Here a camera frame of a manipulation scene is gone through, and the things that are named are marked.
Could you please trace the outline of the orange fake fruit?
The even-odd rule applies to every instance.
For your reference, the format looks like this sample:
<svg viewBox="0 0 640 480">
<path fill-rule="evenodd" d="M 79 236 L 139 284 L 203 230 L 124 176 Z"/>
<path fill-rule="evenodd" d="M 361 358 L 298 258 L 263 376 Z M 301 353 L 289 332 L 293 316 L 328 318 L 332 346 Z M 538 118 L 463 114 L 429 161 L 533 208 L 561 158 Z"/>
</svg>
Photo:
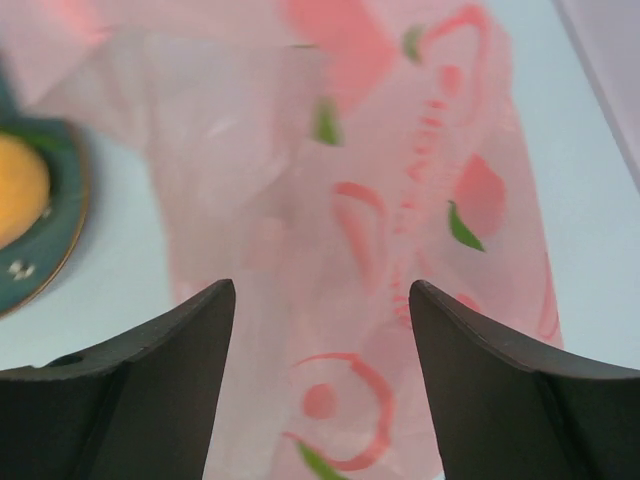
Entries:
<svg viewBox="0 0 640 480">
<path fill-rule="evenodd" d="M 49 203 L 50 175 L 40 155 L 21 139 L 1 134 L 1 248 L 24 235 Z"/>
</svg>

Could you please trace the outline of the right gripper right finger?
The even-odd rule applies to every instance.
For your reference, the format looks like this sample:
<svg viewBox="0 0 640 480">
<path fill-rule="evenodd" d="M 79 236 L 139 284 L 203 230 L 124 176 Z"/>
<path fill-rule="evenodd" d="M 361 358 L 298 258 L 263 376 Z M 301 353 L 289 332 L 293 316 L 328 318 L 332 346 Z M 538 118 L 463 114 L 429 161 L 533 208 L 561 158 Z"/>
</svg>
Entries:
<svg viewBox="0 0 640 480">
<path fill-rule="evenodd" d="M 425 281 L 413 332 L 449 479 L 635 479 L 639 373 L 485 317 Z"/>
</svg>

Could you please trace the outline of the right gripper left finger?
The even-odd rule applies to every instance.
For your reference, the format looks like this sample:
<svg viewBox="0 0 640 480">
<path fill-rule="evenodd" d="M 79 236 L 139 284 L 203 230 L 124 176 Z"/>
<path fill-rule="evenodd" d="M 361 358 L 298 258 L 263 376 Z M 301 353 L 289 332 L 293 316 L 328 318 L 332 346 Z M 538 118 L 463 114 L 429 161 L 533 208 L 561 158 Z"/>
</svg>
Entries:
<svg viewBox="0 0 640 480">
<path fill-rule="evenodd" d="M 5 479 L 199 479 L 230 344 L 235 288 L 49 364 L 1 374 Z"/>
</svg>

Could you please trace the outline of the dark blue ceramic plate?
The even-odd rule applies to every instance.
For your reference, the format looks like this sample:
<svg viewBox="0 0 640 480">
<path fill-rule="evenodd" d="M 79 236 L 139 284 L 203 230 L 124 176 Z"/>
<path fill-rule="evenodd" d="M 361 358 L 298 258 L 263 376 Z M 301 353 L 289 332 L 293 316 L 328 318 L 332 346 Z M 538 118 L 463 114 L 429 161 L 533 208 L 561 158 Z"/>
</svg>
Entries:
<svg viewBox="0 0 640 480">
<path fill-rule="evenodd" d="M 1 132 L 44 161 L 50 193 L 41 216 L 1 249 L 1 315 L 17 311 L 53 281 L 74 250 L 90 203 L 89 152 L 81 130 L 61 118 L 34 117 L 19 104 L 1 63 Z"/>
</svg>

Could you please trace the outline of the pink plastic bag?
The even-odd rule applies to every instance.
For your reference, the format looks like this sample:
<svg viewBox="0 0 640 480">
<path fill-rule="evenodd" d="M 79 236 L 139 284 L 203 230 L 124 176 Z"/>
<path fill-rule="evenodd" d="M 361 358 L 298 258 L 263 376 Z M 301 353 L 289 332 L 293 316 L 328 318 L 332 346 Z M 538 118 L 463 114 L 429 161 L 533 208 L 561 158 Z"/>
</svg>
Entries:
<svg viewBox="0 0 640 480">
<path fill-rule="evenodd" d="M 484 1 L 5 1 L 24 109 L 139 150 L 183 302 L 236 288 L 208 479 L 433 479 L 427 280 L 563 343 Z"/>
</svg>

